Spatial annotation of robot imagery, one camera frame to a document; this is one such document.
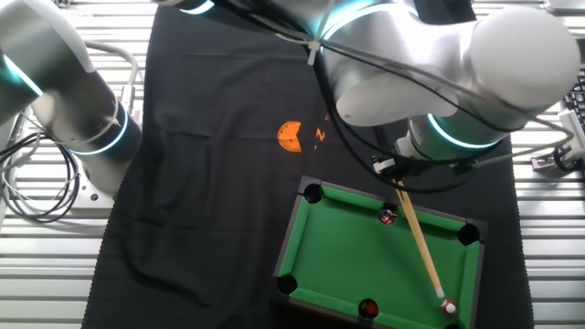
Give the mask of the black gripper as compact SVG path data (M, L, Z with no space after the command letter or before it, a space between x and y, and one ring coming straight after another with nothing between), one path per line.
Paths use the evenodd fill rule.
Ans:
M428 170L428 162L425 160L408 158L408 157L395 157L396 170L393 174L393 178L397 181L401 181L405 178L420 176Z

